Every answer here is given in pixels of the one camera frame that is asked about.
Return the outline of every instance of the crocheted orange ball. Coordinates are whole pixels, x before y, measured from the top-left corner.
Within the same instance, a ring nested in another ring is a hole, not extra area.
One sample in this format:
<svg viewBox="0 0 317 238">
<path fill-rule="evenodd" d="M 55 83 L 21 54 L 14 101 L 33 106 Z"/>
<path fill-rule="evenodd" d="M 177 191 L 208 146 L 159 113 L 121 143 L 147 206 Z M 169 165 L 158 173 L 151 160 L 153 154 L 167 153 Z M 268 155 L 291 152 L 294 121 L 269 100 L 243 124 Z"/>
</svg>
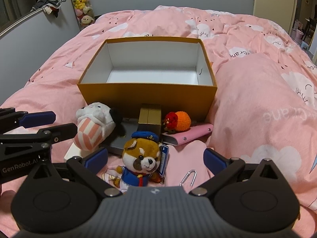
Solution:
<svg viewBox="0 0 317 238">
<path fill-rule="evenodd" d="M 187 131 L 191 126 L 191 118 L 189 115 L 182 111 L 176 112 L 175 114 L 178 116 L 175 131 Z"/>
</svg>

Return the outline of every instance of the striped pink and white plush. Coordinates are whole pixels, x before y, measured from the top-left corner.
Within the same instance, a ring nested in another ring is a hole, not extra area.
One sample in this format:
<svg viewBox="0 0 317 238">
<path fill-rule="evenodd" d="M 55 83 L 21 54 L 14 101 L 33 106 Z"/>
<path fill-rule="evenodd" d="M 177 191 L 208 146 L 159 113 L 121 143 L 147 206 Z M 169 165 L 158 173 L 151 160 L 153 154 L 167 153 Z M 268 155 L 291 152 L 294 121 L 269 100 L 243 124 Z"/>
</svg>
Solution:
<svg viewBox="0 0 317 238">
<path fill-rule="evenodd" d="M 102 141 L 102 127 L 90 118 L 84 118 L 78 124 L 74 144 L 85 151 L 93 150 Z"/>
</svg>

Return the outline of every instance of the pikachu plush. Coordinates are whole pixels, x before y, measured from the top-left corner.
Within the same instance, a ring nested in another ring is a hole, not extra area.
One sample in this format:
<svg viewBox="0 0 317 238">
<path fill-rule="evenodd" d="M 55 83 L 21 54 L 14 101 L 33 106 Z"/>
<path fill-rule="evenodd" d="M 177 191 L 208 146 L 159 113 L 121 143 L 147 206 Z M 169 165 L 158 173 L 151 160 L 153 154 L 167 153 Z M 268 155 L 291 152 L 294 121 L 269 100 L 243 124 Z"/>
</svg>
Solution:
<svg viewBox="0 0 317 238">
<path fill-rule="evenodd" d="M 156 170 L 161 159 L 161 144 L 156 134 L 149 131 L 136 131 L 125 145 L 122 160 L 125 166 L 118 166 L 121 179 L 114 183 L 120 190 L 128 186 L 147 186 L 149 181 L 159 183 L 161 178 Z"/>
<path fill-rule="evenodd" d="M 86 6 L 85 0 L 76 0 L 75 7 L 78 10 L 82 10 Z"/>
</svg>

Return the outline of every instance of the white plush toy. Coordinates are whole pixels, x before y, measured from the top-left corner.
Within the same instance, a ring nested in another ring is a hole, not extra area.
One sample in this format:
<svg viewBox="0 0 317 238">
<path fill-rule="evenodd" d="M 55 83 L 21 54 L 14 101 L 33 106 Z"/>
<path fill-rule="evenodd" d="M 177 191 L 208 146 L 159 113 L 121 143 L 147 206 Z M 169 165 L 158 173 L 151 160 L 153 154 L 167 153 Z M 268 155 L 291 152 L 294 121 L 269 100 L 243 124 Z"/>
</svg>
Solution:
<svg viewBox="0 0 317 238">
<path fill-rule="evenodd" d="M 122 122 L 122 117 L 115 109 L 96 102 L 76 112 L 77 135 L 74 144 L 82 150 L 93 150 L 107 138 L 116 124 Z"/>
</svg>

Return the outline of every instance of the hanging clothes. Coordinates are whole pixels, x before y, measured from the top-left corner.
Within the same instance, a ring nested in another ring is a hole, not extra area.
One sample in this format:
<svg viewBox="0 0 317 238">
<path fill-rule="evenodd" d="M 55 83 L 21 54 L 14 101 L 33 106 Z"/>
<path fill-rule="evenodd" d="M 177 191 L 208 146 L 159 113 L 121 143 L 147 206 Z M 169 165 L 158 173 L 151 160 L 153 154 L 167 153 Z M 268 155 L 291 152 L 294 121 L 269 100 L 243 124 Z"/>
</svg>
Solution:
<svg viewBox="0 0 317 238">
<path fill-rule="evenodd" d="M 37 9 L 43 8 L 44 12 L 48 14 L 53 12 L 57 18 L 62 2 L 66 2 L 66 0 L 38 0 L 37 3 L 32 7 L 31 11 L 36 11 Z"/>
</svg>

